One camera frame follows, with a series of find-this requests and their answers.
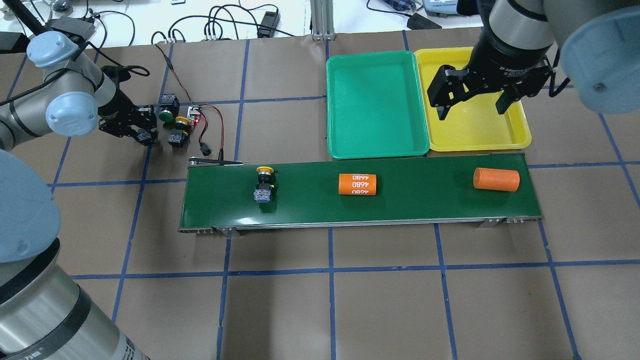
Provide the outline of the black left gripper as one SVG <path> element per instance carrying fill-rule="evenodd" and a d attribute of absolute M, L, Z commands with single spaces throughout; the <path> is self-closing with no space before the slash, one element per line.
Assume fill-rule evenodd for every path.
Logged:
<path fill-rule="evenodd" d="M 126 94 L 117 88 L 112 100 L 98 108 L 98 129 L 114 137 L 131 138 L 138 144 L 148 146 L 148 132 L 138 128 L 157 128 L 158 119 L 154 105 L 137 107 Z"/>

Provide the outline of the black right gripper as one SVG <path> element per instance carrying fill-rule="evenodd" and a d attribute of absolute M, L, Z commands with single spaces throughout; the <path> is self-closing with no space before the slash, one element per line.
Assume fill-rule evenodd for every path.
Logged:
<path fill-rule="evenodd" d="M 502 91 L 495 102 L 496 111 L 502 116 L 522 97 L 536 96 L 551 77 L 548 49 L 517 48 L 495 35 L 480 35 L 467 69 L 458 70 L 450 64 L 438 68 L 427 88 L 429 104 L 436 109 L 438 119 L 444 121 L 453 106 L 473 96 L 472 91 Z"/>

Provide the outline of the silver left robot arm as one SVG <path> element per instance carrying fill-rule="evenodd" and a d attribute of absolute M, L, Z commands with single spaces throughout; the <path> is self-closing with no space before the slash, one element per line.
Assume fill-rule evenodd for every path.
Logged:
<path fill-rule="evenodd" d="M 21 145 L 21 161 L 106 185 L 26 185 L 1 166 L 1 235 L 34 235 L 62 205 L 61 266 L 153 360 L 459 360 L 440 224 L 177 231 L 187 159 L 94 132 Z"/>

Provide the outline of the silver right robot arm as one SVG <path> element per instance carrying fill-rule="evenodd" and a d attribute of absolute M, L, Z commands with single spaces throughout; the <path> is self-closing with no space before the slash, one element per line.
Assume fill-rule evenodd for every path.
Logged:
<path fill-rule="evenodd" d="M 442 64 L 426 96 L 443 121 L 458 104 L 498 92 L 503 115 L 546 82 L 555 97 L 573 82 L 586 108 L 639 109 L 637 0 L 478 0 L 483 29 L 462 69 Z"/>

